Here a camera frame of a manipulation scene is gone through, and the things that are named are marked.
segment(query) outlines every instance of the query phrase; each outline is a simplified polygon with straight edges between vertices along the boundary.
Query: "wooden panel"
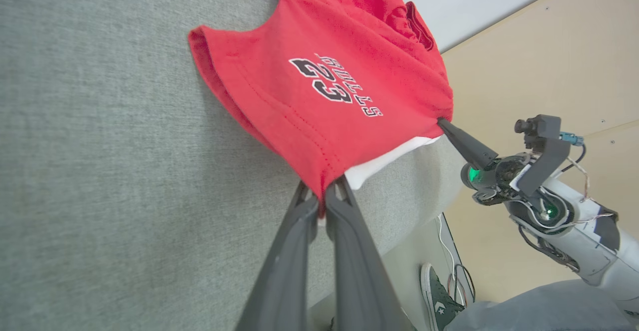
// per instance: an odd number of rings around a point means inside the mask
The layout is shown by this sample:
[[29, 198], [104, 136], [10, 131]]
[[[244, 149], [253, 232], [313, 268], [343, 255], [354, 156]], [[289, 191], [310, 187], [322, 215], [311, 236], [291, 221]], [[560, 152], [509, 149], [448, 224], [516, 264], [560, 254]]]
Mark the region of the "wooden panel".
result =
[[[588, 147], [581, 165], [591, 179], [589, 194], [600, 204], [619, 212], [619, 225], [639, 239], [639, 122], [597, 133], [586, 138]], [[584, 175], [575, 170], [560, 180], [575, 190], [584, 189]]]
[[537, 1], [443, 55], [455, 121], [513, 153], [538, 113], [581, 135], [639, 119], [638, 35], [639, 0]]

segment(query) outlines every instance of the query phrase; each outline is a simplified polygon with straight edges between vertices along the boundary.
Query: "cable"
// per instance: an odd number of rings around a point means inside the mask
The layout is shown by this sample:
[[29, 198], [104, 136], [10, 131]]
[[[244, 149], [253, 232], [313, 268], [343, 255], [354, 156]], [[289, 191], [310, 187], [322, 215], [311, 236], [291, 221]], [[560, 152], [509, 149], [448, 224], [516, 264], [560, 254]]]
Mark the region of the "cable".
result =
[[523, 206], [526, 206], [526, 208], [528, 208], [528, 210], [530, 210], [530, 215], [532, 215], [532, 219], [537, 223], [537, 225], [545, 228], [545, 229], [554, 229], [554, 226], [545, 226], [544, 224], [542, 224], [539, 219], [537, 219], [537, 215], [535, 215], [535, 211], [532, 210], [532, 208], [530, 208], [530, 206], [528, 206], [527, 203], [521, 201], [521, 200], [511, 200], [514, 202], [519, 202], [520, 204], [522, 204]]
[[455, 274], [455, 288], [457, 288], [457, 280], [459, 280], [459, 277], [457, 277], [457, 268], [461, 267], [461, 269], [464, 271], [464, 274], [466, 275], [466, 277], [468, 278], [468, 283], [470, 283], [470, 296], [473, 297], [473, 302], [475, 302], [475, 295], [477, 294], [475, 292], [475, 283], [473, 282], [473, 278], [470, 276], [470, 271], [468, 271], [468, 269], [462, 265], [462, 264], [456, 264], [455, 265], [455, 270], [454, 270], [454, 274]]
[[591, 177], [588, 176], [588, 172], [581, 165], [577, 164], [577, 162], [573, 161], [573, 159], [568, 158], [568, 161], [571, 162], [575, 167], [577, 167], [577, 170], [581, 171], [585, 178], [584, 197], [579, 200], [579, 202], [584, 202], [586, 200], [592, 199], [590, 196], [588, 196], [588, 190], [591, 188]]
[[559, 263], [559, 265], [564, 265], [565, 267], [570, 268], [571, 270], [575, 271], [575, 272], [579, 272], [579, 268], [575, 267], [575, 265], [572, 265], [571, 263], [569, 263], [569, 261], [564, 260], [562, 258], [560, 258], [559, 256], [557, 256], [557, 254], [551, 252], [551, 251], [547, 251], [545, 249], [543, 249], [542, 247], [539, 247], [537, 245], [535, 245], [534, 243], [532, 243], [529, 238], [524, 234], [523, 232], [523, 226], [519, 225], [519, 232], [521, 237], [523, 238], [523, 240], [533, 249], [535, 249], [536, 251], [541, 252], [542, 254], [548, 256], [549, 258], [551, 258], [552, 260], [555, 260], [555, 262]]
[[[582, 155], [579, 156], [579, 158], [577, 159], [577, 161], [575, 161], [575, 163], [579, 163], [580, 161], [582, 161], [584, 159], [584, 156], [586, 156], [586, 144], [582, 145]], [[561, 169], [561, 172], [566, 172], [568, 170], [570, 170], [571, 167], [573, 167], [574, 165], [571, 163], [570, 165], [564, 167], [563, 169]]]
[[[455, 270], [455, 258], [452, 256], [452, 252], [450, 252], [450, 249], [441, 240], [441, 227], [443, 226], [443, 222], [441, 222], [441, 214], [437, 215], [437, 219], [439, 220], [439, 224], [440, 224], [440, 231], [439, 231], [440, 243], [441, 243], [441, 246], [443, 246], [446, 249], [446, 251], [448, 251], [448, 254], [450, 255], [450, 265], [452, 266], [450, 272], [454, 273], [454, 270]], [[457, 289], [457, 292], [459, 293], [459, 298], [461, 299], [461, 291], [457, 287], [455, 287], [455, 289]], [[455, 294], [455, 289], [453, 289], [452, 294], [454, 295], [455, 302], [457, 302], [457, 296]]]
[[554, 228], [553, 231], [565, 229], [566, 227], [575, 226], [577, 224], [586, 224], [587, 222], [591, 222], [591, 221], [597, 220], [600, 217], [610, 217], [610, 216], [614, 216], [614, 214], [613, 213], [605, 213], [605, 214], [597, 215], [595, 217], [591, 217], [590, 219], [587, 219], [587, 220], [579, 220], [579, 221], [575, 221], [575, 222], [569, 222], [568, 224], [561, 225], [559, 227]]
[[[452, 279], [452, 274], [448, 275], [448, 284], [446, 285], [446, 291], [448, 292], [449, 296], [450, 296], [450, 279]], [[466, 298], [466, 290], [464, 290], [464, 286], [462, 286], [461, 284], [459, 285], [461, 286], [461, 288], [457, 287], [456, 285], [455, 285], [455, 288], [457, 289], [457, 291], [461, 290], [461, 292], [464, 294], [464, 304], [462, 306], [466, 306], [468, 304], [468, 299]], [[452, 295], [451, 297], [454, 297], [453, 301], [457, 302], [457, 295]]]

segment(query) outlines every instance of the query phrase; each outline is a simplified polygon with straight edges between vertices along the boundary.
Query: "sneaker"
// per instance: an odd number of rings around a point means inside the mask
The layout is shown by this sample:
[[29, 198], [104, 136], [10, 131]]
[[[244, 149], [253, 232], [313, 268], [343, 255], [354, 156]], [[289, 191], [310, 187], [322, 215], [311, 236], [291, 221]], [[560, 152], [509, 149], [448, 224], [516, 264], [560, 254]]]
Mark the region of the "sneaker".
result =
[[422, 265], [419, 280], [422, 285], [422, 296], [431, 320], [431, 329], [443, 331], [443, 328], [450, 324], [457, 313], [463, 311], [464, 307], [448, 295], [446, 288], [440, 283], [433, 265]]

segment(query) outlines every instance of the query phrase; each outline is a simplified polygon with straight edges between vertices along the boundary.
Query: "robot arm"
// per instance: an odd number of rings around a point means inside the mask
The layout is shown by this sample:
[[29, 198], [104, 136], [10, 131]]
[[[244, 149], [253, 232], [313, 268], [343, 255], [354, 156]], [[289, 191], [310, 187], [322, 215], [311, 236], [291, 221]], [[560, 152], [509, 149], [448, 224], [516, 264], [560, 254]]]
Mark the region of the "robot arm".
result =
[[583, 139], [562, 133], [558, 117], [537, 115], [515, 125], [532, 152], [498, 158], [445, 119], [438, 123], [468, 162], [461, 179], [477, 190], [473, 200], [504, 204], [525, 242], [606, 292], [639, 325], [639, 243], [617, 226], [617, 212], [557, 179], [570, 146]]

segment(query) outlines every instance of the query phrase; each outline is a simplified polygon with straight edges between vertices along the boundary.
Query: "person's leg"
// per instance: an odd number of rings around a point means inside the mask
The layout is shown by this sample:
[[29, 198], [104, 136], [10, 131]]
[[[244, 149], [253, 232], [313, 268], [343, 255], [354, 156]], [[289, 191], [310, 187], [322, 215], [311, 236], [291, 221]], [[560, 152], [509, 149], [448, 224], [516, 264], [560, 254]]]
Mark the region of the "person's leg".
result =
[[[422, 289], [424, 286], [431, 290], [437, 288], [432, 285], [432, 280], [437, 279], [434, 270], [430, 274], [431, 285], [422, 281]], [[437, 311], [436, 305], [429, 304], [428, 300], [426, 304], [430, 313]], [[446, 331], [635, 331], [604, 292], [581, 280], [540, 286], [500, 304], [475, 302], [434, 330], [442, 331], [443, 327]]]

